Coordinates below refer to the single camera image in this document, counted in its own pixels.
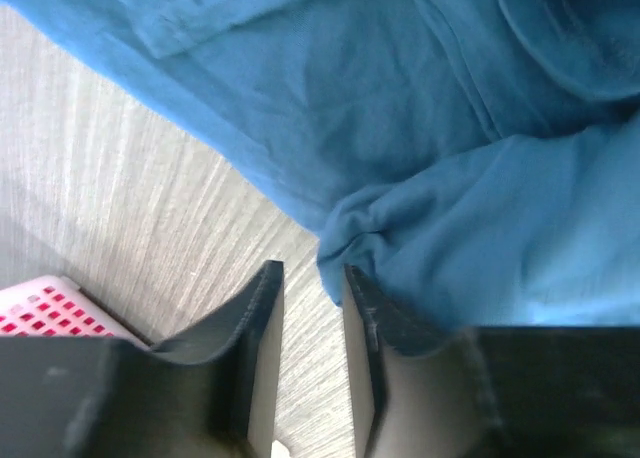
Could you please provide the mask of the white plastic basket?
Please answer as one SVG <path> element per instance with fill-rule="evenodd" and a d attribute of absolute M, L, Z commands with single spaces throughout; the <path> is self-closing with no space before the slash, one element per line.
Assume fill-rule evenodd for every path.
<path fill-rule="evenodd" d="M 3 336 L 121 338 L 146 344 L 66 277 L 45 275 L 1 290 Z"/>

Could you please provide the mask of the dark teal blue t-shirt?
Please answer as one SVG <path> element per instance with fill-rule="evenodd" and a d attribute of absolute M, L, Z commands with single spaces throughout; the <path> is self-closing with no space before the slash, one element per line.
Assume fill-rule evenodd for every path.
<path fill-rule="evenodd" d="M 2 0 L 444 328 L 639 321 L 639 0 Z"/>

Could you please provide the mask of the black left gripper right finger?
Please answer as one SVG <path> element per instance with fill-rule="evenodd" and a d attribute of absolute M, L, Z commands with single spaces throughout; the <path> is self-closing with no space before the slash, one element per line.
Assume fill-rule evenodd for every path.
<path fill-rule="evenodd" d="M 453 334 L 344 270 L 360 457 L 635 457 L 635 327 L 472 327 Z"/>

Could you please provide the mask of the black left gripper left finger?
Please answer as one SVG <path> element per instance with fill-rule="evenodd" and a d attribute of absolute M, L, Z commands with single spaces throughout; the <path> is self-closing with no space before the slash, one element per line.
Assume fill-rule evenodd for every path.
<path fill-rule="evenodd" d="M 142 348 L 1 335 L 5 457 L 268 457 L 284 318 L 268 261 L 219 308 Z"/>

